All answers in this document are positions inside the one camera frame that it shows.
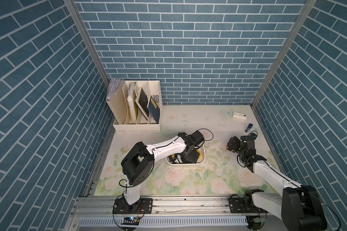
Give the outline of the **black cover book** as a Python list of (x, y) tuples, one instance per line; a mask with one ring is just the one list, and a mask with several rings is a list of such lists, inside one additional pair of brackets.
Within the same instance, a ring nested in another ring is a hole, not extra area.
[(137, 97), (136, 97), (136, 104), (140, 111), (142, 112), (143, 116), (146, 120), (148, 120), (149, 117), (149, 110), (147, 108), (148, 105), (148, 99), (145, 91), (142, 87), (138, 89)]

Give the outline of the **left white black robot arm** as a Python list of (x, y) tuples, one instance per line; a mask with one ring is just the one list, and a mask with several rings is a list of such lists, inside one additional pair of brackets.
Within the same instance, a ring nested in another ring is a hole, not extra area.
[(173, 159), (179, 159), (179, 163), (196, 164), (204, 143), (205, 138), (199, 130), (189, 135), (180, 132), (157, 144), (136, 143), (121, 162), (126, 177), (126, 185), (122, 185), (125, 202), (132, 206), (140, 201), (140, 185), (148, 179), (156, 162), (174, 156)]

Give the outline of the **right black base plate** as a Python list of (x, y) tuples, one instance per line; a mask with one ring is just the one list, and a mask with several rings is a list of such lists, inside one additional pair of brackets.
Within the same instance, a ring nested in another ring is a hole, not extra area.
[(231, 213), (266, 213), (268, 212), (262, 208), (254, 205), (252, 195), (256, 192), (263, 192), (263, 190), (253, 189), (246, 190), (243, 197), (238, 194), (233, 194), (228, 198)]

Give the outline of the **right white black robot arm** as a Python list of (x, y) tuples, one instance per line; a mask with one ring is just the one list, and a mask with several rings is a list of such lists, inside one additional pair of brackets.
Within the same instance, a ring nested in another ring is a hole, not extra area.
[(256, 137), (253, 132), (240, 138), (232, 137), (227, 150), (236, 153), (237, 160), (264, 179), (277, 194), (261, 189), (247, 190), (243, 197), (234, 194), (228, 199), (231, 213), (272, 214), (282, 220), (289, 231), (326, 230), (327, 221), (317, 190), (293, 181), (258, 155), (254, 144)]

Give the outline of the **white oval storage box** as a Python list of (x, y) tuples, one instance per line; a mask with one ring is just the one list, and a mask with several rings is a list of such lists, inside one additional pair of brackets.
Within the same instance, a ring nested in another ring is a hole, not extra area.
[(183, 158), (180, 155), (177, 155), (177, 160), (175, 163), (170, 163), (169, 158), (165, 158), (166, 162), (169, 165), (185, 165), (185, 166), (194, 166), (194, 165), (201, 165), (205, 162), (206, 156), (205, 156), (205, 150), (204, 147), (202, 146), (198, 150), (195, 151), (195, 153), (191, 154), (190, 158)]

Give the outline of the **aluminium rail frame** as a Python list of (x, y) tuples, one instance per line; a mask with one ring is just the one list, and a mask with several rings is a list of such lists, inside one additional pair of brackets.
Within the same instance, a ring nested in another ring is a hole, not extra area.
[[(71, 212), (65, 229), (115, 227), (119, 231), (138, 231), (142, 228), (178, 228), (187, 226), (221, 227), (245, 226), (250, 230), (263, 228), (268, 218), (265, 213), (231, 213), (228, 198), (220, 196), (145, 196), (152, 198), (151, 214), (113, 214), (117, 197), (80, 197)], [(124, 217), (140, 219), (138, 226), (121, 226)]]

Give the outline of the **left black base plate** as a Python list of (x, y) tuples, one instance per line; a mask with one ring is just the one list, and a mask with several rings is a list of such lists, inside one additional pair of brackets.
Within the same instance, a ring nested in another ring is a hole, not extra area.
[(124, 214), (151, 214), (153, 207), (152, 198), (140, 198), (133, 205), (129, 205), (125, 198), (118, 198), (114, 202), (113, 214), (124, 215)]

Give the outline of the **cream file organizer rack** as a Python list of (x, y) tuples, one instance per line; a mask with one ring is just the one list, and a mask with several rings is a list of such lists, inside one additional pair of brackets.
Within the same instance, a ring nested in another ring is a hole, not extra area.
[(117, 132), (157, 132), (161, 130), (163, 100), (157, 80), (111, 79), (106, 102), (115, 119)]

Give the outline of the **floral table mat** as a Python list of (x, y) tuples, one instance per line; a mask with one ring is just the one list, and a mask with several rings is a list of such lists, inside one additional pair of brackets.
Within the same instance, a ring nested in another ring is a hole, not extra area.
[[(234, 118), (233, 112), (246, 114), (247, 119)], [(275, 167), (275, 158), (249, 106), (166, 105), (163, 107), (160, 132), (115, 133), (98, 182), (93, 185), (92, 195), (122, 194), (125, 177), (121, 161), (137, 142), (156, 144), (173, 138), (179, 132), (191, 134), (196, 130), (205, 137), (205, 162), (194, 166), (172, 166), (166, 160), (160, 160), (141, 185), (142, 195), (242, 194), (248, 189), (273, 193), (274, 189), (266, 181), (241, 167), (237, 155), (227, 150), (229, 139), (243, 136), (250, 123), (258, 133), (255, 141), (257, 154)]]

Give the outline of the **black yellow tape measure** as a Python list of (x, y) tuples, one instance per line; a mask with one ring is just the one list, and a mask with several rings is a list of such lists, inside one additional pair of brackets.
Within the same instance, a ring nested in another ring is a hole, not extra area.
[(177, 160), (177, 154), (168, 156), (170, 163), (175, 163)]

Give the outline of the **dark blue booklet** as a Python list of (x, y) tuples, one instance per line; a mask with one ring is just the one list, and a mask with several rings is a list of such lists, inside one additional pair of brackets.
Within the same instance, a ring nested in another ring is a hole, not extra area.
[(155, 102), (154, 98), (151, 96), (148, 105), (147, 105), (148, 111), (152, 115), (154, 121), (159, 124), (160, 121), (160, 108), (159, 105)]

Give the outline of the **small blue bottle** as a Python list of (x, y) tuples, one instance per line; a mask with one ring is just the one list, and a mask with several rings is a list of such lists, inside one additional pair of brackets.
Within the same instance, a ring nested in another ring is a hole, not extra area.
[(250, 123), (250, 124), (247, 126), (247, 128), (245, 129), (245, 132), (248, 133), (248, 132), (252, 129), (252, 127), (253, 127), (253, 124)]

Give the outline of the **green circuit board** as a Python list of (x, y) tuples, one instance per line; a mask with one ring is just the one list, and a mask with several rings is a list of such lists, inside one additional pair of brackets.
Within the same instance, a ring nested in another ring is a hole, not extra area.
[(140, 219), (133, 217), (124, 217), (121, 223), (121, 226), (138, 226), (140, 223)]

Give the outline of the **white book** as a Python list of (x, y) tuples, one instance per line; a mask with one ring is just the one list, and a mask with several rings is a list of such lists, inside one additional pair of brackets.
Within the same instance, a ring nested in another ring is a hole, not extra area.
[(138, 117), (138, 107), (136, 104), (136, 93), (135, 93), (135, 82), (131, 82), (129, 85), (129, 91), (128, 91), (128, 97), (127, 97), (127, 103), (129, 106), (130, 111), (130, 117), (132, 124), (136, 124), (137, 117)]

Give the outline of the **white rectangular remote box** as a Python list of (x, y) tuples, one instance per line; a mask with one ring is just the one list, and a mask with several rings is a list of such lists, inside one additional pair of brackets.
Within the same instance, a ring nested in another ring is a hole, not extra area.
[(239, 113), (239, 112), (233, 112), (233, 117), (237, 118), (237, 119), (242, 119), (242, 120), (246, 120), (247, 119), (247, 115), (246, 114)]

